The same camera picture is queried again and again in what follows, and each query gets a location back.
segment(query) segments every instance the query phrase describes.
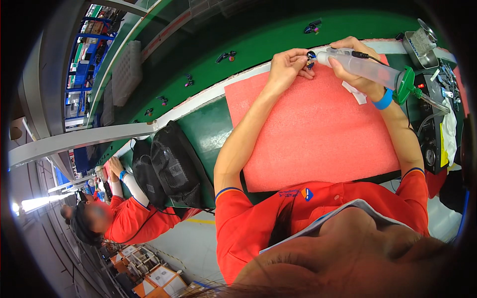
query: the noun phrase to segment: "pink foam pad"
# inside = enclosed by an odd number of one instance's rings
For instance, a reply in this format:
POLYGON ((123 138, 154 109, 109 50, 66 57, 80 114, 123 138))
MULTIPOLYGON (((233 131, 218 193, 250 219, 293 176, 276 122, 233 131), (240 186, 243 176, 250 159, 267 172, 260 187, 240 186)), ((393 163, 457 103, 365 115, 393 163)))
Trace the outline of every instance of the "pink foam pad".
MULTIPOLYGON (((370 100, 359 105, 331 68, 315 64, 280 97, 243 172, 250 192, 308 181, 345 182, 399 169, 391 138, 370 100)), ((268 72, 225 87, 234 127, 265 86, 268 72)))

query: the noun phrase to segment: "red polo shirt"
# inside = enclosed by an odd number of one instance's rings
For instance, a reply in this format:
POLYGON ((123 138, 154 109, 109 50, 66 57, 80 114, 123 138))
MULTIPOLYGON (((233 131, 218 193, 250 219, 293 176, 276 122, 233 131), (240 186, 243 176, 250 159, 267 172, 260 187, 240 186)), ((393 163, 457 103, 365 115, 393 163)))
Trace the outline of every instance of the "red polo shirt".
POLYGON ((294 196, 292 234, 303 230, 322 215, 360 198, 383 216, 429 236, 427 185, 424 172, 417 168, 404 176, 395 194, 369 182, 310 182, 279 191, 254 206, 241 190, 228 187, 217 194, 215 216, 217 262, 228 284, 260 250, 268 247, 277 215, 294 196))
MULTIPOLYGON (((154 240, 181 221, 176 215, 156 212, 152 205, 146 208, 133 197, 123 200, 114 195, 109 206, 113 210, 114 218, 113 223, 104 234, 104 238, 118 243, 127 241, 125 244, 138 244, 154 240)), ((174 214, 171 207, 166 208, 164 212, 174 214)))

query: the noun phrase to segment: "yellow floor line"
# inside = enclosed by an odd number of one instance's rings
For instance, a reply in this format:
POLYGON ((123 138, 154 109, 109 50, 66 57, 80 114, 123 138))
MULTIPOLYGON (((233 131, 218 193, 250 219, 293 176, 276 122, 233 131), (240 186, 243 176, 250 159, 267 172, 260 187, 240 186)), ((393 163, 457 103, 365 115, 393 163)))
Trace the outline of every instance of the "yellow floor line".
POLYGON ((202 220, 202 219, 190 218, 190 219, 186 219, 186 221, 190 221, 192 223, 215 225, 215 220, 202 220))

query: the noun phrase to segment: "white arm sleeve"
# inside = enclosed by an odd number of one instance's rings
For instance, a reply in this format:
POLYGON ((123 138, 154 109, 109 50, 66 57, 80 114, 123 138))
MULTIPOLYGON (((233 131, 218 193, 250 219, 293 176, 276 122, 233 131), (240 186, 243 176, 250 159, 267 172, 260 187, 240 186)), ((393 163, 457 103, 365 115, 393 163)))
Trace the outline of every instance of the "white arm sleeve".
POLYGON ((127 188, 129 188, 129 191, 133 195, 133 198, 136 199, 136 201, 141 203, 141 205, 143 205, 144 207, 147 207, 147 205, 149 205, 149 199, 147 198, 145 193, 143 193, 139 185, 137 185, 136 180, 131 174, 127 173, 123 176, 123 183, 126 184, 127 188))
POLYGON ((121 182, 120 181, 111 182, 111 186, 112 186, 111 192, 113 193, 113 195, 117 195, 118 197, 124 199, 123 188, 121 187, 121 182))

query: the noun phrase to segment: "pressure gauge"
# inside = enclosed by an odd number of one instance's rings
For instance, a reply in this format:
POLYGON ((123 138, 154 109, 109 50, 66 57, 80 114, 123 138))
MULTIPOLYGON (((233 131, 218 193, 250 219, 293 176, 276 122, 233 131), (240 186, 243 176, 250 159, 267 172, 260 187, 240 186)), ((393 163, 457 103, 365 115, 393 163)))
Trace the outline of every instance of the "pressure gauge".
POLYGON ((433 166, 436 162, 436 154, 431 149, 425 151, 425 162, 427 162, 428 166, 433 166))

